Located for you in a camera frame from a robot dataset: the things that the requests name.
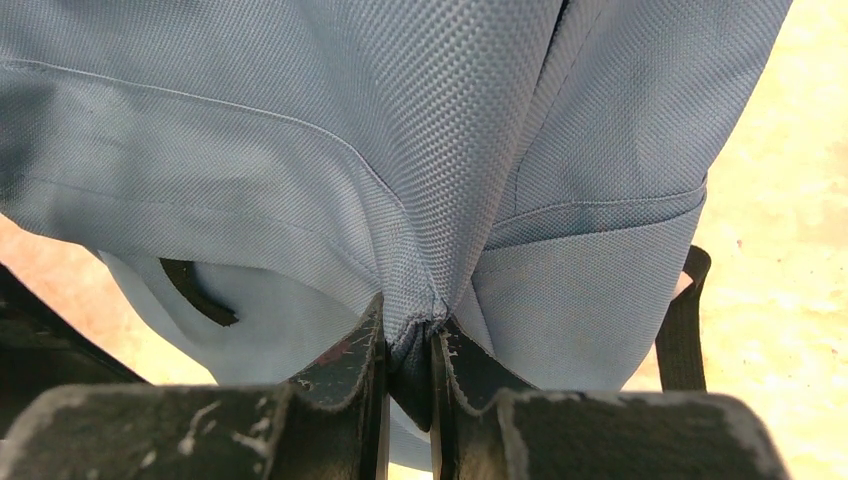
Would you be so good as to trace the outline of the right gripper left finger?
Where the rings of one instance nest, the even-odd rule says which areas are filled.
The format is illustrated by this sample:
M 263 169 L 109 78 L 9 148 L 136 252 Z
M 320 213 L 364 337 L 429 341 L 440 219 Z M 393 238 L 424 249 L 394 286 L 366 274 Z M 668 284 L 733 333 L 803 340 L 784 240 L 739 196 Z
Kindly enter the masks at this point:
M 381 296 L 278 385 L 69 385 L 13 423 L 5 479 L 382 479 L 388 400 Z

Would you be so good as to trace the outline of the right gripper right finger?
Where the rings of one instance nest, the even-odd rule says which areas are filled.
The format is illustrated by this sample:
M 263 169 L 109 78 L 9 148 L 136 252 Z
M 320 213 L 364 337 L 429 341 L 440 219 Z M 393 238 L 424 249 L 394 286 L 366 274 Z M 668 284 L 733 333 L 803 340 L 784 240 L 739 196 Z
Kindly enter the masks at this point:
M 431 343 L 438 479 L 785 479 L 760 419 L 705 393 L 537 389 L 454 321 Z

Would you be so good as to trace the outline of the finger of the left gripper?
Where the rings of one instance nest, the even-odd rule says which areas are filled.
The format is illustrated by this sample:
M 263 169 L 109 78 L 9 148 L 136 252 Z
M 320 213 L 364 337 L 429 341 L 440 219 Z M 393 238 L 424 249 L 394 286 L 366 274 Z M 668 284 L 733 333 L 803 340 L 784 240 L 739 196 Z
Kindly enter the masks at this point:
M 43 392 L 69 384 L 145 383 L 1 267 L 1 433 Z

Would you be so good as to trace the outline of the blue grey backpack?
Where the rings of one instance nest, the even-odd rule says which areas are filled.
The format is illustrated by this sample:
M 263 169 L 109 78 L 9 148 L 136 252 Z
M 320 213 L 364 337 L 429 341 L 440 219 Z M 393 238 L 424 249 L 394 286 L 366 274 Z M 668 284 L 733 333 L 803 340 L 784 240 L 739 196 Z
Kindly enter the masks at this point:
M 220 384 L 384 299 L 391 458 L 430 460 L 448 318 L 617 391 L 786 1 L 5 1 L 1 211 L 78 244 Z

